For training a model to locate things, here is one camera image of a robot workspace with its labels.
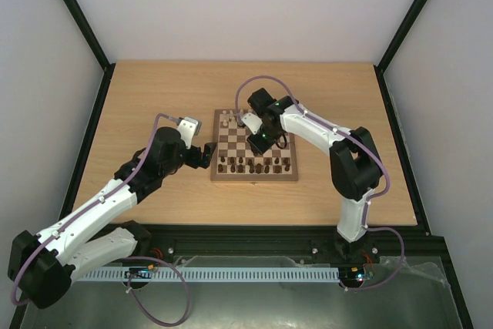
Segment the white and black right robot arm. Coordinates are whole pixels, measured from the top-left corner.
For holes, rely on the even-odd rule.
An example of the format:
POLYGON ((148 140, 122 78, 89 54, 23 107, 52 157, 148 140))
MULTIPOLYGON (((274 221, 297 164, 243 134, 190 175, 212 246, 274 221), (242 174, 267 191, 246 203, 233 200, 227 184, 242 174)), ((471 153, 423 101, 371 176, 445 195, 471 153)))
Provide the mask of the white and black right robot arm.
POLYGON ((332 183, 342 196, 336 251, 341 259, 354 260, 363 251, 360 238, 366 233, 369 202, 385 175, 369 131, 337 126, 290 96, 275 99, 265 89, 254 92, 247 102, 253 111, 240 120, 251 131, 247 142, 254 155, 293 134, 329 156, 332 183))

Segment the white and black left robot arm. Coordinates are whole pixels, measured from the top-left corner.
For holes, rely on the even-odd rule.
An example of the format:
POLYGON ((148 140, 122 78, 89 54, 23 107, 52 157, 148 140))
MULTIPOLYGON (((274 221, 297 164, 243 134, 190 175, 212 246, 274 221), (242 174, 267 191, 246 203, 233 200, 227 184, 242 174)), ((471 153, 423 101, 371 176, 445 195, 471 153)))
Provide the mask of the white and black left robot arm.
POLYGON ((192 145, 194 126, 158 128, 146 148, 134 153, 91 199, 59 222, 37 234, 22 231, 12 241, 8 278, 14 291, 40 309, 52 306, 80 277, 104 264, 143 249, 149 234, 130 221, 116 231, 94 238, 121 213, 158 190, 182 166, 208 168, 215 143, 192 145))

